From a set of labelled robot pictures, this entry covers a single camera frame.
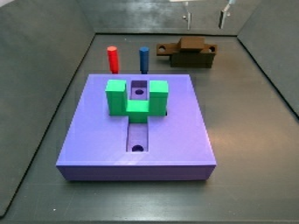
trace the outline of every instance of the gray floor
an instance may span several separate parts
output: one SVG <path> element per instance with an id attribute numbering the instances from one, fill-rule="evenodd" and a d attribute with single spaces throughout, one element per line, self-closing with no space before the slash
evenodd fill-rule
<path id="1" fill-rule="evenodd" d="M 155 44 L 179 36 L 96 36 L 3 221 L 299 221 L 299 125 L 236 38 L 219 45 L 212 69 L 170 68 Z M 188 73 L 218 167 L 207 182 L 67 182 L 55 168 L 91 73 L 108 71 L 106 48 L 119 48 L 123 73 Z"/>

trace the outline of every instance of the purple box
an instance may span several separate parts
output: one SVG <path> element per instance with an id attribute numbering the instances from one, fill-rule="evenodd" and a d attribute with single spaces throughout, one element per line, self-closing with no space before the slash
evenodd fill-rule
<path id="1" fill-rule="evenodd" d="M 128 96 L 131 81 L 168 82 L 167 116 L 148 117 L 146 151 L 127 150 L 128 118 L 108 115 L 108 80 L 126 80 Z M 216 160 L 190 75 L 91 74 L 56 166 L 67 180 L 207 179 Z"/>

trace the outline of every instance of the brown block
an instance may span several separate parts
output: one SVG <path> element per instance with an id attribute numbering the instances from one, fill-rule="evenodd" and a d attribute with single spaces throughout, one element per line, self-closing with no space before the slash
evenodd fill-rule
<path id="1" fill-rule="evenodd" d="M 156 56 L 171 56 L 179 52 L 178 44 L 158 44 L 156 45 Z"/>
<path id="2" fill-rule="evenodd" d="M 199 52 L 204 48 L 204 38 L 182 37 L 179 42 L 179 50 L 182 52 Z"/>

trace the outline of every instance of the red peg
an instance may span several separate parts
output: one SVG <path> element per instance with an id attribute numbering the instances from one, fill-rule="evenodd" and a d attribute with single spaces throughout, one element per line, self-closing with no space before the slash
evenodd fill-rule
<path id="1" fill-rule="evenodd" d="M 118 48 L 115 46 L 110 46 L 107 48 L 107 56 L 108 56 L 110 71 L 112 74 L 118 74 L 119 71 Z"/>

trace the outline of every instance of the green block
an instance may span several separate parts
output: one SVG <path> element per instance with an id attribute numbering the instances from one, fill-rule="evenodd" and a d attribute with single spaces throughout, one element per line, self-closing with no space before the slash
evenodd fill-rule
<path id="1" fill-rule="evenodd" d="M 128 100 L 126 112 L 130 123 L 147 123 L 148 101 Z"/>
<path id="2" fill-rule="evenodd" d="M 151 93 L 168 94 L 168 82 L 166 80 L 150 80 L 150 94 Z"/>
<path id="3" fill-rule="evenodd" d="M 108 80 L 106 92 L 124 92 L 127 89 L 126 80 Z"/>
<path id="4" fill-rule="evenodd" d="M 166 116 L 167 98 L 152 98 L 150 100 L 150 116 Z"/>
<path id="5" fill-rule="evenodd" d="M 107 82 L 107 104 L 111 116 L 127 115 L 127 81 L 110 80 Z"/>

